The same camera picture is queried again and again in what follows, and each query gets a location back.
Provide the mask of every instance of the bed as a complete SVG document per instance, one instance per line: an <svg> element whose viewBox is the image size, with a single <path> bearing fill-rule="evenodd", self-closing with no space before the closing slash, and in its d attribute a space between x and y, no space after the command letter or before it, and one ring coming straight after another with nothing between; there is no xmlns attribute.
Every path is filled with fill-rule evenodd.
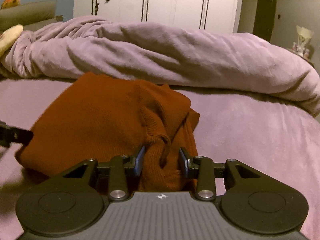
<svg viewBox="0 0 320 240"><path fill-rule="evenodd" d="M187 44L189 50L179 54L180 57L176 57L172 54L172 50L177 53L177 51L186 51L186 48L180 47L180 43L176 40L173 43L168 42L168 37L171 39L173 32L180 32L179 29L161 25L144 26L148 30L154 27L158 34L171 32L171 35L163 34L161 37L166 44L174 44L174 46L166 50L168 52L160 53L159 50L152 47L151 43L148 43L148 51L143 48L145 44L138 35L136 25L123 24L119 27L119 24L102 23L104 20L92 17L86 18L85 23L83 18L77 21L77 31L86 28L85 32L82 31L77 38L93 42L95 37L100 39L109 35L108 41L120 40L116 43L108 43L111 51L114 51L111 47L118 46L119 43L124 50L128 46L135 48L134 54L128 50L128 54L122 55L123 57L132 56L130 64L124 66L122 65L124 63L120 61L118 64L110 63L107 64L109 67L107 70L99 69L98 63L94 65L94 62L85 65L84 62L90 61L90 58L84 60L82 54L75 56L77 52L71 42L71 32L64 34L64 38L59 37L60 46L52 50L54 39L45 37L43 32L51 29L58 37L73 23L68 25L54 23L35 32L36 35L43 37L42 49L39 52L41 57L39 53L37 56L33 54L35 58L29 57L30 54L28 54L25 59L29 59L31 64L28 65L27 60L21 63L21 60L17 61L19 58L17 55L21 52L19 46L24 47L24 55L32 51L29 47L33 46L34 49L37 46L35 43L31 43L29 47L25 44L26 37L32 35L31 32L27 32L21 36L20 40L17 40L13 49L1 58L2 74L8 77L15 76L15 79L7 78L0 82L2 102L0 120L8 125L30 129L50 103L72 85L76 78L87 71L96 73L108 71L106 74L123 79L143 78L154 83L167 82L172 85L172 89L187 96L191 100L191 107L201 114L199 124L194 131L199 155L208 156L215 162L222 163L227 158L238 159L303 193L309 203L309 214L301 232L311 240L320 239L320 204L318 201L320 195L320 124L314 119L320 111L320 78L311 65L292 53L286 53L286 50L276 48L256 37L249 37L245 34L232 37L212 35L210 42L214 40L220 43L219 45L216 43L216 49L210 51L211 55L214 54L212 58L215 62L208 62L208 64L214 66L215 70L209 73L204 71L204 63L202 64L208 59L208 55L204 57L199 47L193 47L195 50L190 49L190 44L201 45L201 42L198 43L192 39L194 33L191 31L180 33L183 36L183 44ZM140 43L138 44L135 39L135 42L129 42L130 44L127 44L126 47L127 41L123 36L118 36L117 30L121 30L125 37L131 39L139 37ZM150 31L146 40L152 40L153 35L154 31ZM201 35L204 35L205 40L209 37L204 32ZM50 53L53 55L55 53L65 55L63 54L65 47L61 45L64 42L68 44L69 56L73 53L68 59L72 59L74 64L69 64L66 59L64 62L66 65L63 68L61 60L50 57L45 46L51 47ZM77 44L77 47L84 45L80 39L77 40ZM243 48L244 44L247 48L252 49L254 46L257 48L259 44L259 51L265 50L261 52L265 57L263 58L253 50L239 49ZM141 58L138 60L135 55L143 55L152 59L147 66L150 66L152 62L161 66L162 61L167 62L167 65L164 64L166 67L163 69L157 69L155 65L152 66L152 69L148 69L147 66L144 66L144 61ZM248 57L255 58L255 63L260 63L255 65L248 60ZM181 70L181 64L174 61L177 59L179 59L177 62L182 62L185 66L183 70ZM196 63L199 67L194 69L193 65ZM263 74L255 71L257 66L264 70ZM12 144L9 149L3 149L0 154L1 240L16 239L23 232L15 216L14 207L19 195L34 184L28 173L14 158L14 153L19 147L20 145ZM224 193L223 183L220 180L217 180L217 192L218 194Z"/></svg>

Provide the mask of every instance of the orange sweater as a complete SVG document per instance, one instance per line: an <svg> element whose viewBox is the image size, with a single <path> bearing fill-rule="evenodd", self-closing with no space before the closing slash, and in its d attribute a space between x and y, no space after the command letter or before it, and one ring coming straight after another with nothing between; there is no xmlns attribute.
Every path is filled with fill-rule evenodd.
<svg viewBox="0 0 320 240"><path fill-rule="evenodd" d="M88 158L107 162L146 146L138 190L179 191L185 186L178 166L184 146L197 155L193 130L199 114L190 100L168 85L86 73L43 113L18 162L53 176Z"/></svg>

